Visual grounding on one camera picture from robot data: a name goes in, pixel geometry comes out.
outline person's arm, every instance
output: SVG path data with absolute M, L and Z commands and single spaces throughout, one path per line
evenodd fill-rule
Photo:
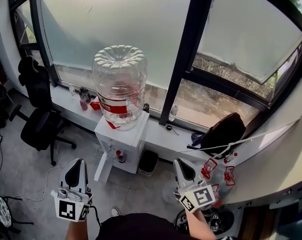
M 187 210 L 186 218 L 189 225 L 190 236 L 199 240 L 216 240 L 215 234 L 209 228 L 201 211 L 190 213 Z
M 65 240 L 88 240 L 87 220 L 70 222 Z

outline white wall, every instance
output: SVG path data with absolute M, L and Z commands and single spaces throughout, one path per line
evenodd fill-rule
M 26 88 L 21 86 L 18 79 L 20 60 L 21 57 L 11 26 L 8 0 L 0 0 L 0 61 L 13 86 L 27 96 Z
M 279 192 L 279 200 L 296 196 L 295 185 L 302 182 L 302 118 L 279 140 L 237 166 L 234 176 L 236 186 L 224 200 L 226 204 Z M 292 195 L 284 196 L 289 188 Z

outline black shirt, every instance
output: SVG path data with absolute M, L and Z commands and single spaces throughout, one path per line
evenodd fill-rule
M 131 213 L 111 217 L 102 223 L 96 240 L 194 240 L 176 231 L 164 218 L 148 213 Z

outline black bag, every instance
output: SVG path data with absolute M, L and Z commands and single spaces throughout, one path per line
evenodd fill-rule
M 188 145 L 188 149 L 197 150 L 194 146 L 201 144 L 201 149 L 212 148 L 217 146 L 228 145 L 229 143 L 237 142 L 241 139 L 246 131 L 246 127 L 238 113 L 231 113 L 225 118 L 217 122 L 210 130 L 203 134 L 202 136 L 198 134 L 192 135 L 192 146 Z M 214 154 L 219 154 L 224 151 L 227 147 L 217 147 L 213 149 L 203 150 L 205 153 L 214 157 Z M 221 157 L 216 157 L 216 159 L 223 159 L 228 155 L 233 149 L 229 149 L 221 155 Z

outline shoe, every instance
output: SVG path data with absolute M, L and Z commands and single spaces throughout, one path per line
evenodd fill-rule
M 111 209 L 111 217 L 117 217 L 120 215 L 121 215 L 121 212 L 119 211 L 119 209 L 117 207 L 113 207 Z

